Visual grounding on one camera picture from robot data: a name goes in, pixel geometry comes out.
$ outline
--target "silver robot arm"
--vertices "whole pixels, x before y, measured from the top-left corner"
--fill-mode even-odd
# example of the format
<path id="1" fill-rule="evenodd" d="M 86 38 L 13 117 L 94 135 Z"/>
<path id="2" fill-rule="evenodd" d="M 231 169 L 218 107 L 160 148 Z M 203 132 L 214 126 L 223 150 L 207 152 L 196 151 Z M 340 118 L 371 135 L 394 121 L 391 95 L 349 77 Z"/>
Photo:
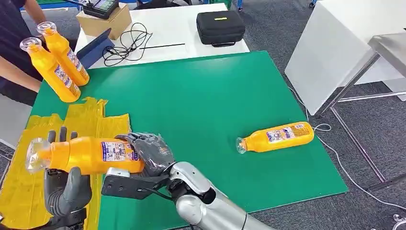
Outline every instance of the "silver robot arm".
<path id="1" fill-rule="evenodd" d="M 192 190 L 179 193 L 169 188 L 178 214 L 192 225 L 203 230 L 275 230 L 234 204 L 188 162 L 174 164 L 169 179 Z"/>
<path id="2" fill-rule="evenodd" d="M 166 187 L 170 197 L 158 190 Z M 101 193 L 145 199 L 157 194 L 175 203 L 180 217 L 203 230 L 275 230 L 253 218 L 188 162 L 171 164 L 160 176 L 145 177 L 110 168 Z"/>

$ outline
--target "dark shirt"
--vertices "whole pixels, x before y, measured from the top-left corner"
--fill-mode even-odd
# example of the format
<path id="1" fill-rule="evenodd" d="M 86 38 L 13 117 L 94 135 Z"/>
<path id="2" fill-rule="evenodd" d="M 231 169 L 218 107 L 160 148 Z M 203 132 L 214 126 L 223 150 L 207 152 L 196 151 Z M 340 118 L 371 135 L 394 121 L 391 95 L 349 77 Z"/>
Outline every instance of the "dark shirt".
<path id="1" fill-rule="evenodd" d="M 25 0 L 0 0 L 0 56 L 11 62 L 29 76 L 42 81 L 41 75 L 34 68 L 27 52 L 20 49 L 20 42 L 28 37 L 32 37 L 23 17 L 20 8 L 25 4 Z M 0 93 L 19 102 L 22 98 L 32 97 L 35 93 L 31 90 L 17 85 L 11 81 L 0 77 Z"/>

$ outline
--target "orange bottle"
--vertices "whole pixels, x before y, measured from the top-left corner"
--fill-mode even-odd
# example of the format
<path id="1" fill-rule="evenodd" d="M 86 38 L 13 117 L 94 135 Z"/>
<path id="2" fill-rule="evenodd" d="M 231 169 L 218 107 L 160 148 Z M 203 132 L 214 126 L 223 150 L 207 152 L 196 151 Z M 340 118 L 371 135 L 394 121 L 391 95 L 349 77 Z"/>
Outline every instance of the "orange bottle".
<path id="1" fill-rule="evenodd" d="M 69 47 L 69 41 L 62 37 L 56 30 L 56 25 L 52 22 L 43 22 L 37 26 L 37 31 L 41 33 L 46 41 L 46 46 L 64 71 L 78 85 L 86 85 L 89 82 L 89 75 L 79 59 Z"/>
<path id="2" fill-rule="evenodd" d="M 36 138 L 28 147 L 26 167 L 32 173 L 43 168 L 69 172 L 75 166 L 83 175 L 106 173 L 110 167 L 139 173 L 144 162 L 128 142 L 113 138 L 80 137 L 53 143 Z"/>
<path id="3" fill-rule="evenodd" d="M 292 146 L 304 145 L 313 140 L 315 134 L 307 122 L 296 122 L 253 132 L 249 137 L 237 138 L 237 150 L 265 152 Z"/>
<path id="4" fill-rule="evenodd" d="M 21 41 L 20 48 L 30 55 L 33 66 L 48 82 L 61 101 L 74 102 L 80 97 L 80 90 L 77 85 L 63 71 L 55 57 L 42 47 L 40 39 L 36 37 L 26 38 Z"/>

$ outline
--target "person's arm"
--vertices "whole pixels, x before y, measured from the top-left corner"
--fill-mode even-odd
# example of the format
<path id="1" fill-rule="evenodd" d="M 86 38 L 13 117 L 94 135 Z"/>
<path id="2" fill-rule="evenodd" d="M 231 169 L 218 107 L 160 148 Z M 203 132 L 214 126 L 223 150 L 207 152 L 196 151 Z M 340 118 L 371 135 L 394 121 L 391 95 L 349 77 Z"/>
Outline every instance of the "person's arm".
<path id="1" fill-rule="evenodd" d="M 38 5 L 36 0 L 26 0 L 24 4 L 24 9 L 34 20 L 36 24 L 43 23 L 46 21 L 45 15 L 42 12 L 41 7 Z"/>
<path id="2" fill-rule="evenodd" d="M 41 82 L 0 56 L 0 76 L 27 89 L 38 92 Z"/>

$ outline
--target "bottle cap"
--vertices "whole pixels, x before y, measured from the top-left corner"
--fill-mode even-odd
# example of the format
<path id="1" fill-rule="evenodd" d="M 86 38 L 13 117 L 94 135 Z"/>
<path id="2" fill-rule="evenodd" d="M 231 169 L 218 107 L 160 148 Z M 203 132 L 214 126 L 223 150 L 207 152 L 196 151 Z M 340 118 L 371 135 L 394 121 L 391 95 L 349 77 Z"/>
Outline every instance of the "bottle cap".
<path id="1" fill-rule="evenodd" d="M 42 42 L 37 37 L 29 37 L 20 42 L 20 48 L 28 53 L 37 52 L 41 48 Z"/>
<path id="2" fill-rule="evenodd" d="M 51 154 L 51 144 L 42 138 L 35 138 L 28 146 L 25 167 L 30 173 L 47 168 L 51 164 Z"/>
<path id="3" fill-rule="evenodd" d="M 247 151 L 247 143 L 243 138 L 237 138 L 236 140 L 237 151 L 244 154 Z"/>
<path id="4" fill-rule="evenodd" d="M 52 22 L 43 22 L 38 24 L 37 31 L 44 36 L 53 35 L 57 32 L 56 25 Z"/>

